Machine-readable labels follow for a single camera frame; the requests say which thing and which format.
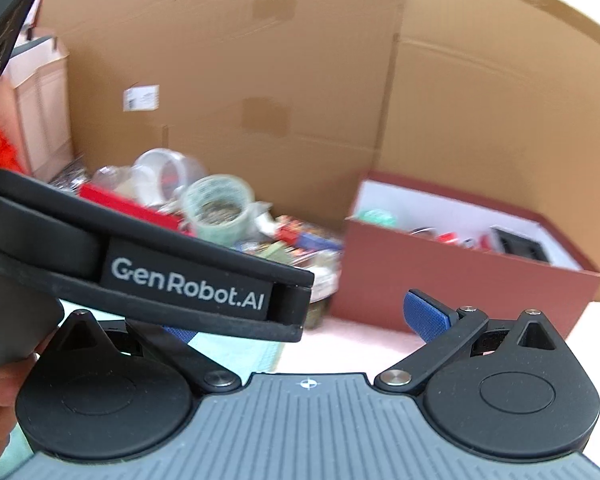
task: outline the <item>triangular cutout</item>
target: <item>triangular cutout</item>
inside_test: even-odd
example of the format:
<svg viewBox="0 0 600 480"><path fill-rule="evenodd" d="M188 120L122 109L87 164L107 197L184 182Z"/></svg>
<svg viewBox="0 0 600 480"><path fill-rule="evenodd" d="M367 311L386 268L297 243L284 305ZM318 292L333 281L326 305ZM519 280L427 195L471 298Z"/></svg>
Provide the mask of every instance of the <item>triangular cutout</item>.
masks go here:
<svg viewBox="0 0 600 480"><path fill-rule="evenodd" d="M555 350L554 342L551 341L540 323L529 323L525 333L518 341L518 345L539 350Z"/></svg>
<svg viewBox="0 0 600 480"><path fill-rule="evenodd" d="M98 343L94 338L86 322L79 321L71 329L66 339L62 342L61 351L81 350L83 348L94 348Z"/></svg>

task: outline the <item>red storage box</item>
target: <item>red storage box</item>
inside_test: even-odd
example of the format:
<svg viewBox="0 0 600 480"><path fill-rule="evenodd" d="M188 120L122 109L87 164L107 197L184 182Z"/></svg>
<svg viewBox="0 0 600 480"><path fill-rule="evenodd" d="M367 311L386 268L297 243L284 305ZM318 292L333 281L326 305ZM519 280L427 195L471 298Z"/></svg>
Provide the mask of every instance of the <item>red storage box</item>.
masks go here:
<svg viewBox="0 0 600 480"><path fill-rule="evenodd" d="M397 227L383 228L355 218L371 209L392 213ZM540 242L551 264L409 234L434 227L439 234L457 232L460 239L478 239L493 225ZM372 172L360 183L347 219L340 288L331 314L408 330L402 301L407 290L419 288L448 306L475 306L495 319L516 319L522 310L537 308L567 336L599 286L599 269L539 214Z"/></svg>

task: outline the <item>clutter pile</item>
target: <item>clutter pile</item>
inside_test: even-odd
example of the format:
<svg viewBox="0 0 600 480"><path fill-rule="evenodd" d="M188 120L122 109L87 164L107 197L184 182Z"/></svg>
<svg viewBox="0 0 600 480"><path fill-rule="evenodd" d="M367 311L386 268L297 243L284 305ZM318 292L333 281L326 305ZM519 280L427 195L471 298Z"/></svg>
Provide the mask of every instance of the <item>clutter pile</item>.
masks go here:
<svg viewBox="0 0 600 480"><path fill-rule="evenodd" d="M163 228L315 275L305 328L315 328L338 289L342 240L291 216L276 218L273 204L230 174L208 175L194 158L155 148L131 166L105 166L89 177L76 159L51 183L85 200Z"/></svg>
<svg viewBox="0 0 600 480"><path fill-rule="evenodd" d="M399 229L396 217L383 209L364 210L357 215L357 219L379 227ZM433 240L447 245L455 245L478 251L513 254L514 256L549 263L549 259L541 243L501 226L491 226L488 232L476 238L464 238L453 231L439 234L435 227L419 227L407 232L418 238Z"/></svg>

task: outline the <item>metal item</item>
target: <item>metal item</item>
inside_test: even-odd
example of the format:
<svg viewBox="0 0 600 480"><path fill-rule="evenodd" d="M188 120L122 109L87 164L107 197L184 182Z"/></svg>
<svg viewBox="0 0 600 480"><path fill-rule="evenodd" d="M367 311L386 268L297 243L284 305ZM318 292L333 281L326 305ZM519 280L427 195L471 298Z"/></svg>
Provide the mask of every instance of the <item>metal item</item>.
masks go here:
<svg viewBox="0 0 600 480"><path fill-rule="evenodd" d="M216 388L231 386L236 382L235 374L226 370L214 370L205 374L205 383Z"/></svg>
<svg viewBox="0 0 600 480"><path fill-rule="evenodd" d="M466 240L463 240L461 245L467 249L477 249L479 247L478 242L474 238L467 238Z"/></svg>
<svg viewBox="0 0 600 480"><path fill-rule="evenodd" d="M50 184L67 193L78 193L80 186L89 181L89 175L82 163L82 157L77 157L62 170Z"/></svg>
<svg viewBox="0 0 600 480"><path fill-rule="evenodd" d="M404 386L411 382L411 374L404 370L385 370L380 374L380 380L388 386Z"/></svg>
<svg viewBox="0 0 600 480"><path fill-rule="evenodd" d="M426 240L434 240L438 236L438 232L435 227L421 227L414 229L409 232L410 235L417 236L418 238L424 238Z"/></svg>

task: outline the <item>ribbed gray surface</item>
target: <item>ribbed gray surface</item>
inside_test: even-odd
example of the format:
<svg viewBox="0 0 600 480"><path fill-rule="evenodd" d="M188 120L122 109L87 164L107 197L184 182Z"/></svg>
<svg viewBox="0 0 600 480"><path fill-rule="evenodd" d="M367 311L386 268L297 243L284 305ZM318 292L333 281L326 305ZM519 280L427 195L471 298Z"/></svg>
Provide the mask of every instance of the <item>ribbed gray surface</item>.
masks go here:
<svg viewBox="0 0 600 480"><path fill-rule="evenodd" d="M10 477L148 479L600 480L600 469L579 454L535 465L471 455L438 436L412 399L377 392L362 374L257 374L236 394L207 397L151 455L77 465L37 454Z"/></svg>

